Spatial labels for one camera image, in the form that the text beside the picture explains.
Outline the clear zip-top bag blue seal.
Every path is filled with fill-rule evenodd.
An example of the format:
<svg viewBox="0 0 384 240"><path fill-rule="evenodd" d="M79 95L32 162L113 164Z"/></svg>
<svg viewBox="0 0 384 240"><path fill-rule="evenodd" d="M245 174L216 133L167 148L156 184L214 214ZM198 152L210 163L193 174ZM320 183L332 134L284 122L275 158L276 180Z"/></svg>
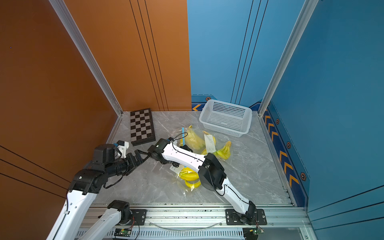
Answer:
<svg viewBox="0 0 384 240"><path fill-rule="evenodd" d="M223 148L223 146L226 144L222 143L222 142L218 142L216 137L213 135L213 134L210 134L208 133L207 131L204 131L204 130L200 130L200 129L196 129L194 128L195 132L205 141L205 148L204 149L207 149L207 152L208 153L212 153L212 152L215 152L216 150L220 150L221 148ZM202 150L192 150L191 148L189 148L186 144L185 144L185 137L187 136L187 133L186 133L186 128L182 128L182 139L180 140L180 143L179 143L179 147L184 147L186 148L188 151L190 152L193 152L193 153L196 153L196 154L201 154ZM214 147L213 150L210 150L210 148L208 147L208 143L214 143L216 147Z"/></svg>

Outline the yellow banana bunch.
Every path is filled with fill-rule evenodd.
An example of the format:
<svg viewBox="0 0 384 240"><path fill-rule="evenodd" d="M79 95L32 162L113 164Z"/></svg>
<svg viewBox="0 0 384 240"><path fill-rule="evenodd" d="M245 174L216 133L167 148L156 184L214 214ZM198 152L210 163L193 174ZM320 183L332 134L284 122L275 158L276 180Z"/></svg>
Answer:
<svg viewBox="0 0 384 240"><path fill-rule="evenodd" d="M217 158L221 159L221 160L227 160L230 158L231 156L231 152L230 152L230 147L232 145L232 142L228 141L226 142L226 144L223 146L223 148L221 148L220 150L216 150L215 152L212 152L213 155L215 155ZM215 144L213 143L208 143L208 147L210 148L210 150L213 150L215 146ZM208 152L207 152L207 149L204 149L201 153L202 155L207 155Z"/></svg>

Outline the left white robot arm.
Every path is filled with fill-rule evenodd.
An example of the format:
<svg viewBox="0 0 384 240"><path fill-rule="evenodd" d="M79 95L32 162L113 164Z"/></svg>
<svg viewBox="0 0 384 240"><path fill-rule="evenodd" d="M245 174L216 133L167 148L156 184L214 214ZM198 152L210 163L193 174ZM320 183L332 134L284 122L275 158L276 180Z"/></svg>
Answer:
<svg viewBox="0 0 384 240"><path fill-rule="evenodd" d="M100 190L116 184L107 186L109 178L119 176L122 179L149 158L146 152L135 150L132 154L127 149L121 142L100 145L94 149L92 160L74 176L48 240L73 240Z"/></svg>

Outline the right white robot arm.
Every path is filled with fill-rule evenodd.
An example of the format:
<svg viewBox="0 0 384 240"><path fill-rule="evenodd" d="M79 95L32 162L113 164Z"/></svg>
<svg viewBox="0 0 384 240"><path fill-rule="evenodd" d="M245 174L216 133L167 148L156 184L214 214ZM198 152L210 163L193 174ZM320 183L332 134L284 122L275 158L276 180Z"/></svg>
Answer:
<svg viewBox="0 0 384 240"><path fill-rule="evenodd" d="M256 221L255 204L244 197L230 182L225 169L215 155L199 155L180 148L174 139L160 139L148 149L152 159L162 164L180 164L195 171L201 185L225 198L233 207L240 221L252 225Z"/></svg>

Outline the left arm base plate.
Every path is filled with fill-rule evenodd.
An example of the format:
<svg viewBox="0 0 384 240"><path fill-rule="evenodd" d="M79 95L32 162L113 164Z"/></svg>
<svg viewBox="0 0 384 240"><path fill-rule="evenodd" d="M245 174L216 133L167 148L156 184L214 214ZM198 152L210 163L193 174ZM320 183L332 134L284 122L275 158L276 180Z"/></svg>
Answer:
<svg viewBox="0 0 384 240"><path fill-rule="evenodd" d="M144 226L147 217L146 209L133 209L131 210L130 216L127 220L121 220L117 223L117 226Z"/></svg>

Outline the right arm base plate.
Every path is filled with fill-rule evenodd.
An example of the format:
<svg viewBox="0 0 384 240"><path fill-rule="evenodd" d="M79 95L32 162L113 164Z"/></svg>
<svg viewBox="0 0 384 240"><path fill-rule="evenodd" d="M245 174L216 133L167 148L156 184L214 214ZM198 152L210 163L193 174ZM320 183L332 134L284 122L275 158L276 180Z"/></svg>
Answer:
<svg viewBox="0 0 384 240"><path fill-rule="evenodd" d="M256 209L252 215L243 215L237 213L234 209L226 209L226 223L229 226L250 225L250 226L266 226L268 224L265 211Z"/></svg>

